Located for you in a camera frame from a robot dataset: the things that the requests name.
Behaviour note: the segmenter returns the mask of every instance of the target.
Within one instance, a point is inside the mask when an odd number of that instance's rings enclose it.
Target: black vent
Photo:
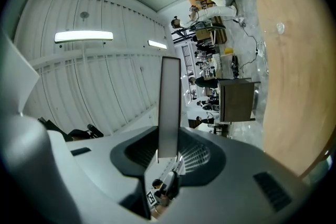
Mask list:
[[[276,212],[290,204],[292,199],[269,173],[259,173],[253,177]]]

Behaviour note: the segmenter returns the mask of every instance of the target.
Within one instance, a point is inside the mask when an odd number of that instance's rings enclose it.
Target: fluorescent ceiling light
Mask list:
[[[81,40],[112,40],[112,32],[106,31],[66,31],[55,34],[55,43]]]
[[[161,49],[167,49],[167,46],[165,44],[161,44],[161,43],[151,41],[151,40],[148,40],[148,45],[153,46],[153,47],[158,47],[158,48],[161,48]]]

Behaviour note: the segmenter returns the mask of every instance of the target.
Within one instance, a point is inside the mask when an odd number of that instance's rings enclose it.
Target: chair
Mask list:
[[[221,122],[254,121],[251,118],[254,100],[254,86],[260,81],[251,78],[220,80],[219,117]]]

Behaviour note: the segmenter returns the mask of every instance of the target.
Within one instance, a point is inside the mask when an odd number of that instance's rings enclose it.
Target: wooden table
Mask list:
[[[324,0],[257,0],[257,6],[269,61],[264,149],[303,177],[335,135],[335,22]],[[285,25],[282,35],[277,23]]]

